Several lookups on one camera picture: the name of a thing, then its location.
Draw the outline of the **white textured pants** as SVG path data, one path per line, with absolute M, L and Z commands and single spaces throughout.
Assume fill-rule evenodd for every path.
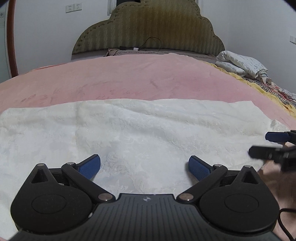
M 1 113 L 1 237 L 16 233 L 10 206 L 38 163 L 59 168 L 98 154 L 94 180 L 112 194 L 177 195 L 194 183 L 187 171 L 192 155 L 258 170 L 263 162 L 248 149 L 267 145 L 269 131 L 289 129 L 251 101 L 112 99 L 9 108 Z

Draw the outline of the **yellow patterned quilt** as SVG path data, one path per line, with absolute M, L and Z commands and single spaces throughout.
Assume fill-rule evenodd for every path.
M 272 85 L 263 84 L 257 80 L 252 80 L 246 77 L 240 77 L 235 73 L 227 72 L 226 70 L 216 66 L 215 64 L 208 62 L 207 64 L 213 66 L 214 68 L 217 68 L 223 73 L 231 75 L 240 82 L 249 85 L 253 89 L 263 94 L 264 96 L 268 97 L 274 103 L 283 107 L 289 113 L 289 115 L 295 118 L 295 93 L 291 93 L 288 90 L 281 88 L 274 83 Z

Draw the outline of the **white patterned pillow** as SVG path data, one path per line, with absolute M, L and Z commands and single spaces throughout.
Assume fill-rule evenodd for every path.
M 272 80 L 267 73 L 268 69 L 252 57 L 243 56 L 231 51 L 222 51 L 216 59 L 215 65 L 227 72 L 235 73 L 240 77 L 257 80 L 264 84 L 272 84 Z

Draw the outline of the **pink bed blanket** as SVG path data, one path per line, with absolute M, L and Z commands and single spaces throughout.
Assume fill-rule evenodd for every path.
M 295 128 L 295 109 L 256 84 L 194 58 L 123 55 L 41 67 L 1 84 L 1 111 L 103 99 L 252 101 L 266 116 Z

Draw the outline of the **olive padded headboard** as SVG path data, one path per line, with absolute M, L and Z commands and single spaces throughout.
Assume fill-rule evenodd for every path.
M 76 41 L 72 54 L 119 47 L 215 56 L 225 49 L 195 1 L 141 1 L 120 4 L 108 20 L 88 27 Z

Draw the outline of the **white wall switch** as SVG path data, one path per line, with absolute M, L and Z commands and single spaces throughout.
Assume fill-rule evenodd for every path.
M 296 44 L 296 37 L 290 36 L 290 42 Z

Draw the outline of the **white double wall socket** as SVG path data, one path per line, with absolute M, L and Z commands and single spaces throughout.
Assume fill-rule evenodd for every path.
M 73 11 L 81 11 L 82 10 L 82 3 L 76 3 L 76 4 L 69 4 L 66 6 L 66 13 L 71 13 Z

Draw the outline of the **brown wooden door frame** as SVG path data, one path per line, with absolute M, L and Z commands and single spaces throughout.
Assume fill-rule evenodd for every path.
M 16 64 L 15 55 L 15 41 L 14 41 L 14 19 L 15 19 L 16 0 L 8 1 L 7 15 L 6 15 L 6 46 L 8 54 L 8 63 L 11 78 L 18 76 L 18 68 Z

